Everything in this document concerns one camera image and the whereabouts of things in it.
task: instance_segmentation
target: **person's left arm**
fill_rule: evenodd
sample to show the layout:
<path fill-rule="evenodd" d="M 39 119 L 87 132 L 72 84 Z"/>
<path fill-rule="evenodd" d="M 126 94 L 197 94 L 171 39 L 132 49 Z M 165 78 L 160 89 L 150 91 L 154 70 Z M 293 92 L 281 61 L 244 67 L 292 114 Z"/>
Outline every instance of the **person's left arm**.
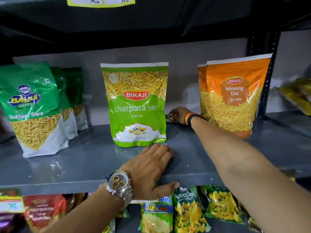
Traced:
<path fill-rule="evenodd" d="M 173 152 L 168 146 L 155 144 L 146 147 L 119 169 L 131 177 L 133 199 L 156 200 L 171 195 L 179 187 L 178 182 L 156 187 L 171 157 Z M 45 233 L 101 233 L 123 208 L 123 200 L 110 194 L 102 185 Z"/>

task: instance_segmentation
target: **watch dial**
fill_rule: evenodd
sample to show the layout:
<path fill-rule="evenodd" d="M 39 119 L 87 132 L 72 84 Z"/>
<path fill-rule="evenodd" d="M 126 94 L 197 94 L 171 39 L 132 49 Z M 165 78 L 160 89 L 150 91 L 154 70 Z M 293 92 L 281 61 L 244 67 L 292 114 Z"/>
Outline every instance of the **watch dial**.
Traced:
<path fill-rule="evenodd" d="M 128 177 L 123 172 L 114 173 L 108 180 L 109 186 L 117 193 L 122 192 L 122 190 L 128 184 Z"/>

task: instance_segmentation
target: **wristband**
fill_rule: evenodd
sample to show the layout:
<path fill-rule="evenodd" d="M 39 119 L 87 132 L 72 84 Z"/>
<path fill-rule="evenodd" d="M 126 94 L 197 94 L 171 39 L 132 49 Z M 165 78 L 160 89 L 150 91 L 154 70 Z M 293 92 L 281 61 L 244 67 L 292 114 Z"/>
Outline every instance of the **wristband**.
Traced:
<path fill-rule="evenodd" d="M 202 118 L 202 116 L 199 115 L 199 114 L 192 113 L 192 112 L 187 113 L 186 116 L 185 116 L 184 121 L 185 121 L 185 124 L 186 124 L 188 127 L 190 127 L 190 128 L 192 128 L 192 127 L 191 127 L 191 119 L 192 119 L 193 117 L 200 117 L 200 118 Z"/>

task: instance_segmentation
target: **yellow-bordered price label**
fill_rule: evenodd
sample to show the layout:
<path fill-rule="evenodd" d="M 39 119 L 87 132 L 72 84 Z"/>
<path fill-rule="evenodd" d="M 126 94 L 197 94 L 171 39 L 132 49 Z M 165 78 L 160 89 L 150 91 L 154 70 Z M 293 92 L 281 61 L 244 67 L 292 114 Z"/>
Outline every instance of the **yellow-bordered price label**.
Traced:
<path fill-rule="evenodd" d="M 25 212 L 23 197 L 19 189 L 0 189 L 0 212 Z"/>
<path fill-rule="evenodd" d="M 67 0 L 69 6 L 107 8 L 135 4 L 135 0 Z"/>

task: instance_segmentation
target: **wristwatch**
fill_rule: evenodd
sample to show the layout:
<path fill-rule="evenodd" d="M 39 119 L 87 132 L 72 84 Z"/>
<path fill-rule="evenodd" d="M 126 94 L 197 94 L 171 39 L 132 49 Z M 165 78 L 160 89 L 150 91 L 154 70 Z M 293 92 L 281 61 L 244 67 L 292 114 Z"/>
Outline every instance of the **wristwatch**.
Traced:
<path fill-rule="evenodd" d="M 126 172 L 117 171 L 107 178 L 106 188 L 112 195 L 123 199 L 124 207 L 129 205 L 133 199 L 131 179 Z"/>

